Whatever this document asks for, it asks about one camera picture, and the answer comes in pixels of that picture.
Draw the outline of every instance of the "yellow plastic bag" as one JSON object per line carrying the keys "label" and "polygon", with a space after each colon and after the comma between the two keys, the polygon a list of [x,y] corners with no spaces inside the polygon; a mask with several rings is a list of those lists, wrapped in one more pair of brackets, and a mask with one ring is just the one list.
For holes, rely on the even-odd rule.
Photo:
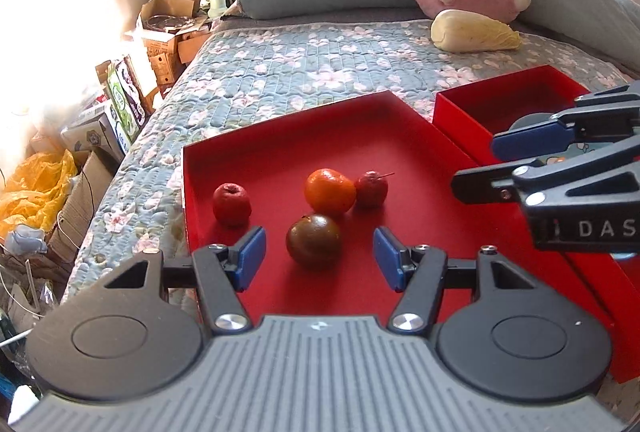
{"label": "yellow plastic bag", "polygon": [[19,165],[0,193],[0,237],[18,224],[50,231],[78,174],[71,152],[62,157],[39,153]]}

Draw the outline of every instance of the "small red apple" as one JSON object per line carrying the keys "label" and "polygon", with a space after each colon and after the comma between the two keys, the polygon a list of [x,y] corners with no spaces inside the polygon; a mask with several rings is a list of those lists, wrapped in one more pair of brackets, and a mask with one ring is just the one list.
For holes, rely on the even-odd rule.
{"label": "small red apple", "polygon": [[389,183],[385,177],[392,174],[379,174],[370,171],[362,174],[355,182],[356,206],[361,208],[379,208],[385,203]]}
{"label": "small red apple", "polygon": [[246,190],[233,183],[224,183],[213,192],[213,214],[220,224],[240,226],[251,215],[251,203]]}

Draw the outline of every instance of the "bedsheet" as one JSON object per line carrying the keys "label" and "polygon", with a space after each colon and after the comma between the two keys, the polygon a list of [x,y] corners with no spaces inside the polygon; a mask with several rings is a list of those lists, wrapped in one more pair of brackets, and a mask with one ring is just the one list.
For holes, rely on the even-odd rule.
{"label": "bedsheet", "polygon": [[338,99],[391,90],[425,118],[434,95],[550,64],[592,91],[623,84],[610,63],[533,34],[519,50],[451,54],[431,44],[430,20],[230,30],[204,44],[132,145],[96,212],[65,298],[148,247],[187,254],[181,148]]}

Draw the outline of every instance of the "metal screw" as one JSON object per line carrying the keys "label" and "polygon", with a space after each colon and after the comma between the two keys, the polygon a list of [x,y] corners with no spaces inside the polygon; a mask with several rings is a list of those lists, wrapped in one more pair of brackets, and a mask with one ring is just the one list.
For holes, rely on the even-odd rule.
{"label": "metal screw", "polygon": [[515,176],[523,176],[523,175],[524,175],[524,174],[526,174],[527,172],[529,172],[529,167],[528,167],[528,166],[517,167],[517,168],[513,171],[513,175],[515,175]]}
{"label": "metal screw", "polygon": [[402,331],[415,331],[424,325],[424,320],[414,313],[402,313],[394,317],[391,325]]}
{"label": "metal screw", "polygon": [[486,244],[480,247],[480,253],[482,253],[483,255],[497,255],[498,247],[494,246],[493,244]]}
{"label": "metal screw", "polygon": [[532,193],[529,197],[524,201],[527,206],[537,206],[544,202],[546,199],[546,195],[542,192]]}
{"label": "metal screw", "polygon": [[227,313],[216,318],[216,326],[225,331],[239,331],[249,324],[249,320],[242,315]]}

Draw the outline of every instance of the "floral pattern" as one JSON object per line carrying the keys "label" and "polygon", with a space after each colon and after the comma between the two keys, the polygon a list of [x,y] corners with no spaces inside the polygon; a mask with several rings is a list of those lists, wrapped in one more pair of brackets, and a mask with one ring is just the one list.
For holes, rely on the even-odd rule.
{"label": "floral pattern", "polygon": [[452,54],[431,44],[428,20],[308,24],[216,34],[131,147],[78,253],[74,295],[148,247],[187,253],[181,149],[258,121],[390,90],[431,120],[437,91],[550,64],[590,90],[625,79],[575,47],[521,34],[519,50]]}

